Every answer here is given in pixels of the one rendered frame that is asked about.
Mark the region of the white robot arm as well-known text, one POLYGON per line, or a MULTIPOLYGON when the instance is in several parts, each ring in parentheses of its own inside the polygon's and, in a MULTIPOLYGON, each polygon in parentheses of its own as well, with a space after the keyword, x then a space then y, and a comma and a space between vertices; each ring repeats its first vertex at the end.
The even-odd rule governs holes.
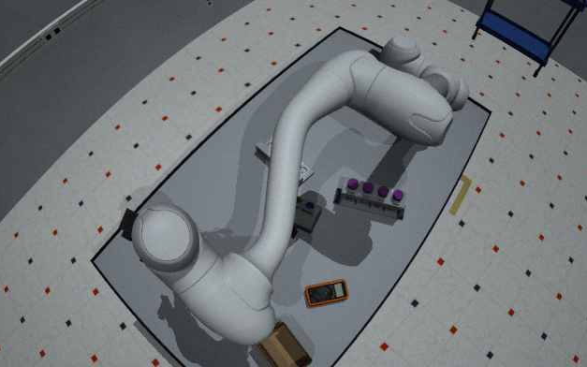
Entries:
POLYGON ((272 278, 290 243, 310 127, 346 105, 404 139, 434 146, 466 103, 463 78, 428 59, 410 37, 393 37, 379 61, 362 50, 338 54, 287 103, 271 142, 262 229, 246 251, 220 257, 176 205, 156 203, 139 214, 126 208, 122 237, 195 318, 230 342, 258 345, 274 331, 272 278))

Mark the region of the orange digital multimeter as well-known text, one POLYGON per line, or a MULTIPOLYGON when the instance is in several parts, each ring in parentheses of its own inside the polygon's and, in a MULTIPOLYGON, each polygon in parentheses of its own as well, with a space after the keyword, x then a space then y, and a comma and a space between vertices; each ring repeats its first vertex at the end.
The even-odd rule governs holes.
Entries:
POLYGON ((309 306, 343 301, 349 296, 345 280, 308 286, 305 291, 309 306))

